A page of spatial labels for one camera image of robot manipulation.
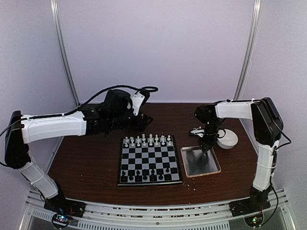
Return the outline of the wooden rimmed metal tray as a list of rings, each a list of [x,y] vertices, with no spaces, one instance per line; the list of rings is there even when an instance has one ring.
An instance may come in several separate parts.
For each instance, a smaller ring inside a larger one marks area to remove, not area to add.
[[[203,152],[200,146],[191,146],[182,147],[180,151],[188,178],[218,174],[222,171],[213,148]]]

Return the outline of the black and white chessboard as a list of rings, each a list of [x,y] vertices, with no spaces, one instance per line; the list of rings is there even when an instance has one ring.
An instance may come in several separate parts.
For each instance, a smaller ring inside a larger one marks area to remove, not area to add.
[[[143,180],[143,170],[147,169],[147,180]],[[151,170],[154,169],[156,181],[150,181]],[[159,180],[157,169],[163,169],[163,180]],[[134,170],[133,180],[129,180],[129,171]],[[135,181],[136,171],[140,171],[142,180]],[[121,173],[126,172],[127,181],[121,182]],[[165,180],[165,175],[170,174],[171,180]],[[121,140],[118,165],[118,187],[181,184],[182,173],[180,170],[179,156],[175,137],[172,135],[148,135],[142,134],[137,137],[125,137]]]

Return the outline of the black chess king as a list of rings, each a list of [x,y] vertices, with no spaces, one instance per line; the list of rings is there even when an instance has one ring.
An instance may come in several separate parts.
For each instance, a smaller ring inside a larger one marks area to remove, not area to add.
[[[154,173],[151,174],[150,181],[156,181],[156,175]]]

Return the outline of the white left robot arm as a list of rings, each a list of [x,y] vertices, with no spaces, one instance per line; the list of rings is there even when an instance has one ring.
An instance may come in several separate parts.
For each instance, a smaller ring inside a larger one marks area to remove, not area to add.
[[[130,95],[124,85],[102,90],[106,97],[99,105],[88,107],[87,102],[76,109],[60,114],[23,115],[21,111],[12,113],[9,125],[3,130],[4,162],[2,165],[15,169],[36,187],[59,213],[69,209],[60,185],[37,165],[29,147],[38,148],[43,144],[55,143],[66,136],[92,136],[131,127],[142,132],[152,122],[152,117],[144,114],[141,107],[149,99],[156,87],[135,88]]]

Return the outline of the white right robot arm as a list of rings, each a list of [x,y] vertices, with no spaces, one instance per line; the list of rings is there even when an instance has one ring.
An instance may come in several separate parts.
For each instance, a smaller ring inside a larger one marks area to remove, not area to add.
[[[271,191],[271,178],[276,166],[277,150],[282,136],[283,121],[270,97],[252,100],[225,100],[200,105],[195,117],[205,126],[189,131],[198,137],[204,152],[212,148],[218,139],[218,131],[227,118],[248,119],[253,122],[255,140],[258,144],[256,175],[246,200],[249,211],[257,211],[264,206]]]

